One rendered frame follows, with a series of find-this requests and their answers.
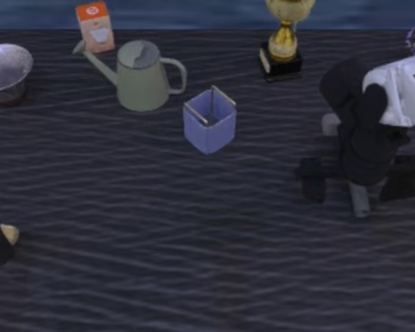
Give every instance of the blue background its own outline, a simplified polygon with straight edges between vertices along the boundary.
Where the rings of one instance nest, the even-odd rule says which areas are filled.
[[[0,28],[77,28],[80,0],[0,0]],[[274,28],[264,0],[107,0],[114,28]],[[299,28],[410,28],[415,0],[317,0]]]

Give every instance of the open box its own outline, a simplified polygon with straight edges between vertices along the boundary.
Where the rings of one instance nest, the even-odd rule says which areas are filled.
[[[199,151],[213,154],[235,137],[237,107],[216,86],[183,105],[185,137]]]

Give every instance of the trophy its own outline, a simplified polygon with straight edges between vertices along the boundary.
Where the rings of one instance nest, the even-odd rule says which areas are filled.
[[[281,21],[278,31],[261,43],[259,65],[268,82],[301,76],[302,56],[297,49],[295,25],[306,19],[315,0],[266,0],[270,13]]]

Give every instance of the orange and white box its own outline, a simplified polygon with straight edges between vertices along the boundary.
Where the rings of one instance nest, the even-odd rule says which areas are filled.
[[[75,7],[86,49],[92,53],[115,48],[111,18],[103,1]]]

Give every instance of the trophy base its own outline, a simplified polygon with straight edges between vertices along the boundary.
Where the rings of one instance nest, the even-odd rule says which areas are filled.
[[[299,51],[288,61],[277,61],[270,57],[268,43],[261,43],[258,64],[267,82],[293,80],[302,76],[303,59]]]

